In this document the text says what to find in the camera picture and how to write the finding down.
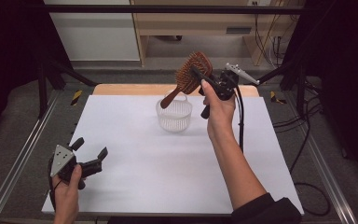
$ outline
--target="white basket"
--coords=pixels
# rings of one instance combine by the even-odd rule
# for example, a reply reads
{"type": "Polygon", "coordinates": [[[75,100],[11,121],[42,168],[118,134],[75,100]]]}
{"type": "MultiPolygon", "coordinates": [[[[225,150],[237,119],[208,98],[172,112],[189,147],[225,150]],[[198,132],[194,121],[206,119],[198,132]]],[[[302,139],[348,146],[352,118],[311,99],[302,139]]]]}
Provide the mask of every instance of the white basket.
{"type": "Polygon", "coordinates": [[[171,133],[179,133],[188,127],[193,105],[187,100],[187,96],[184,96],[185,100],[174,99],[165,109],[161,108],[161,100],[157,102],[156,111],[158,115],[158,123],[162,129],[171,133]]]}

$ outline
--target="brown hairbrush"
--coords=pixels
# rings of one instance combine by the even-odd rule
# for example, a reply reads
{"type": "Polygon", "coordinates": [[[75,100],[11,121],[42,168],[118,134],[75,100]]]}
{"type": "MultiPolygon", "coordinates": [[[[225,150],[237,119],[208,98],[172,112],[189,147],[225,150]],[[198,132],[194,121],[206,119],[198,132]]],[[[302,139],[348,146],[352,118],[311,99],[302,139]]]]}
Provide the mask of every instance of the brown hairbrush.
{"type": "Polygon", "coordinates": [[[192,66],[198,68],[200,72],[206,77],[209,77],[213,70],[211,62],[208,60],[204,53],[191,53],[183,66],[176,71],[175,74],[177,87],[161,101],[161,108],[167,108],[179,92],[190,94],[200,85],[200,81],[191,74],[192,66]]]}

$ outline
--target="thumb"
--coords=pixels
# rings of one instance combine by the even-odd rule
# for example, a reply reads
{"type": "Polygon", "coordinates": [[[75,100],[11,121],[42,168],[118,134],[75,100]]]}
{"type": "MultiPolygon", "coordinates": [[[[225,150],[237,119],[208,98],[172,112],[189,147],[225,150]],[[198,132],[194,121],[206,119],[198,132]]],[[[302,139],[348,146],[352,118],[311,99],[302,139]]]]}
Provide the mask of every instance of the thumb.
{"type": "Polygon", "coordinates": [[[78,164],[71,175],[71,182],[69,182],[70,189],[77,189],[77,185],[81,178],[81,166],[78,164]]]}
{"type": "Polygon", "coordinates": [[[201,81],[201,87],[204,91],[205,97],[208,99],[211,105],[214,105],[216,101],[220,99],[217,97],[216,92],[214,91],[213,87],[209,82],[205,81],[204,79],[201,81]]]}

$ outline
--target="person's left hand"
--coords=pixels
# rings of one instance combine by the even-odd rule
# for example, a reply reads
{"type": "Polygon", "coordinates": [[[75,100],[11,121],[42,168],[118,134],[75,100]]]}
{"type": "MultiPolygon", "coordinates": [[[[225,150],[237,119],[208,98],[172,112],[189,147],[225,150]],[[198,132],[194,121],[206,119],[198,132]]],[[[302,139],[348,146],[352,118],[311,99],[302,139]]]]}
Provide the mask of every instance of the person's left hand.
{"type": "Polygon", "coordinates": [[[57,186],[54,190],[56,215],[54,224],[74,223],[79,211],[78,205],[78,189],[77,185],[81,178],[81,166],[77,165],[72,172],[69,185],[63,183],[60,178],[55,175],[52,178],[53,186],[57,186]]]}

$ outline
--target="sleeve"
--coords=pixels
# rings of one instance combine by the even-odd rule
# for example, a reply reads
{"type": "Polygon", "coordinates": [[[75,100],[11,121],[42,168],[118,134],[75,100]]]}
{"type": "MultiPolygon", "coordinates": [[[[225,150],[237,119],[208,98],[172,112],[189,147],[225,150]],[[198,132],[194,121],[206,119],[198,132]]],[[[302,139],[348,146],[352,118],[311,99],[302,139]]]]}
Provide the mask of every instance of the sleeve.
{"type": "Polygon", "coordinates": [[[235,224],[295,224],[301,221],[301,214],[288,198],[274,202],[267,193],[236,209],[231,218],[235,224]]]}

